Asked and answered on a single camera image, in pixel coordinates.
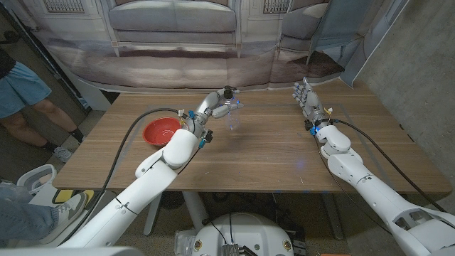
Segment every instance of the sneaker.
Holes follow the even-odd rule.
[[[54,241],[81,214],[86,202],[87,194],[79,193],[70,198],[70,200],[56,206],[55,209],[58,210],[58,224],[47,237],[40,240],[40,243],[48,244]]]
[[[71,152],[62,146],[56,147],[52,154],[63,163],[66,163],[71,157]]]
[[[84,141],[85,141],[85,136],[82,138],[82,142],[84,142]],[[79,145],[80,145],[82,142],[78,142]]]

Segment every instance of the yellow object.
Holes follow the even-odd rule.
[[[326,108],[324,108],[324,111],[325,111],[327,114],[332,115],[332,111],[328,111],[328,110],[326,110]]]
[[[54,203],[64,203],[73,196],[73,190],[58,191],[58,195],[54,199]]]
[[[87,195],[87,202],[85,203],[85,205],[87,205],[88,202],[90,202],[90,200],[92,200],[92,197],[95,194],[95,192],[92,190],[86,190],[86,191],[84,191],[84,193]]]

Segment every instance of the couch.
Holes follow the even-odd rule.
[[[233,48],[240,58],[241,0],[100,0],[111,38],[119,47]]]

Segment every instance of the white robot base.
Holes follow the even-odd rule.
[[[213,225],[203,227],[196,237],[194,233],[194,230],[176,233],[179,246],[175,248],[176,255],[239,255],[242,251],[244,255],[294,255],[286,232],[254,213],[226,214],[215,219]]]

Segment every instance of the table leg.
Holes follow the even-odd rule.
[[[159,194],[149,206],[149,214],[144,226],[144,235],[151,235],[151,230],[155,225],[156,217],[158,216],[159,202],[161,201],[161,194]]]
[[[208,219],[207,211],[198,192],[184,191],[183,197],[185,198],[186,207],[190,212],[191,220],[193,221],[194,228],[198,233],[203,227],[203,220]]]
[[[338,214],[338,209],[336,208],[335,198],[333,197],[333,194],[323,193],[322,202],[324,204],[324,209],[326,210],[328,221],[332,229],[333,237],[337,240],[343,240],[343,228],[341,227],[340,216]]]

